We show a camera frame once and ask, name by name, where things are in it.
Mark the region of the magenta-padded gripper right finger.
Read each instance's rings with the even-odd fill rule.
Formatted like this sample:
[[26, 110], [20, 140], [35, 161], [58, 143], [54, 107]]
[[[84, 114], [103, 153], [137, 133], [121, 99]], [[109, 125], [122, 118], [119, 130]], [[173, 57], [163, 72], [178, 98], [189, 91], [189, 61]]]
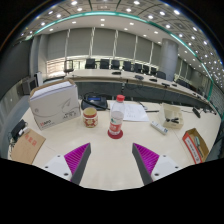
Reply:
[[132, 154], [144, 185], [181, 170], [181, 167], [169, 156], [159, 155], [137, 143], [132, 146]]

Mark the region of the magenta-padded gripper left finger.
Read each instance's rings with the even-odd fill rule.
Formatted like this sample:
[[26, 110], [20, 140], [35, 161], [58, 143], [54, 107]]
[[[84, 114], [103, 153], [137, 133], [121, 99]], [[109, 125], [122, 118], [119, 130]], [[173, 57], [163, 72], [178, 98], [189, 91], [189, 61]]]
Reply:
[[56, 155], [43, 166], [43, 169], [79, 185], [90, 154], [91, 144], [87, 143], [65, 155]]

